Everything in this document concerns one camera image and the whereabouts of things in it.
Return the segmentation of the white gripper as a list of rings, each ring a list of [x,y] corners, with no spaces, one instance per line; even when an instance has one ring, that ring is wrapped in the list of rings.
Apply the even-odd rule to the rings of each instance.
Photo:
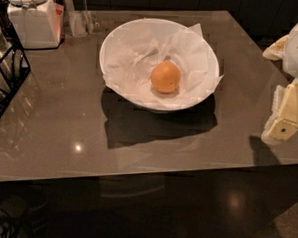
[[[289,36],[285,35],[272,43],[263,52],[269,60],[283,62],[285,72],[298,78],[298,23]],[[291,139],[298,131],[298,79],[287,87],[278,85],[273,93],[272,112],[268,118],[261,140],[277,145]]]

